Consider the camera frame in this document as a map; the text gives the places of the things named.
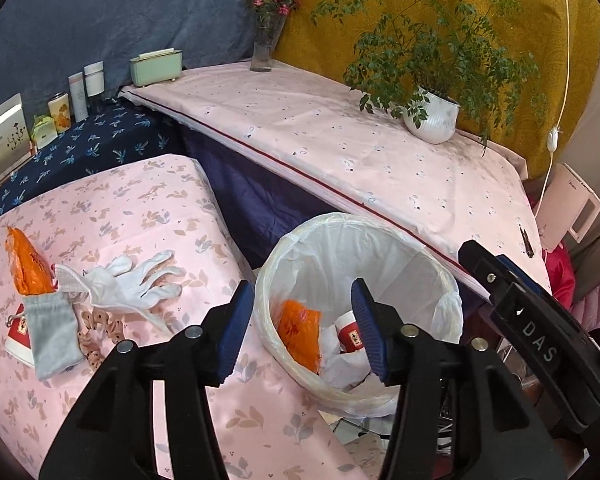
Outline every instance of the mint green container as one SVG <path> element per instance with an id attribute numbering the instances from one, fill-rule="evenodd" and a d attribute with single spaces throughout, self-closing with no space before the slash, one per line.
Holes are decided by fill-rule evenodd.
<path id="1" fill-rule="evenodd" d="M 131 80 L 136 86 L 160 81 L 174 81 L 182 74 L 181 50 L 157 50 L 140 54 L 131 60 Z"/>

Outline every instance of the blue curtain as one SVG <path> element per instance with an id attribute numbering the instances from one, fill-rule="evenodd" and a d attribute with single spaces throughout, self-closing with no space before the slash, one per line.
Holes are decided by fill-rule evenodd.
<path id="1" fill-rule="evenodd" d="M 103 60 L 105 85 L 130 82 L 129 60 L 174 47 L 186 68 L 235 62 L 253 47 L 241 0 L 7 0 L 0 10 L 0 103 L 22 95 L 27 123 Z"/>

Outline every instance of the pink puffer jacket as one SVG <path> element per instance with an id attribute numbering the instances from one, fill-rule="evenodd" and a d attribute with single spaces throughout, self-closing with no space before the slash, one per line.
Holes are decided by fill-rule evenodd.
<path id="1" fill-rule="evenodd" d="M 573 305 L 571 315 L 586 332 L 600 328 L 600 285 Z"/>

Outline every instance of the pink appliance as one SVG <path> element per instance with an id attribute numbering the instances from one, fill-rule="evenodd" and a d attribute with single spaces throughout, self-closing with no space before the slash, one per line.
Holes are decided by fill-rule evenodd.
<path id="1" fill-rule="evenodd" d="M 593 208 L 576 231 L 574 226 L 589 202 Z M 542 248 L 552 252 L 567 232 L 580 243 L 600 213 L 600 199 L 567 164 L 557 164 L 540 209 L 536 206 L 534 212 Z"/>

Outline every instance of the white lettering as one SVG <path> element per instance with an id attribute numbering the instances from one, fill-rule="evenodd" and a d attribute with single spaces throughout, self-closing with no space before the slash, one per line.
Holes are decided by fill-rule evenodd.
<path id="1" fill-rule="evenodd" d="M 544 336 L 539 337 L 533 342 L 533 345 L 538 347 L 538 350 L 542 350 L 542 345 L 544 344 Z"/>
<path id="2" fill-rule="evenodd" d="M 522 333 L 526 336 L 530 336 L 535 331 L 536 331 L 536 324 L 533 321 L 529 321 L 529 323 L 527 323 L 527 325 L 525 326 L 525 329 L 522 331 Z"/>
<path id="3" fill-rule="evenodd" d="M 554 347 L 551 346 L 546 351 L 546 354 L 544 354 L 542 357 L 544 358 L 544 360 L 546 362 L 550 362 L 551 359 L 553 359 L 557 353 L 558 353 L 558 351 Z"/>

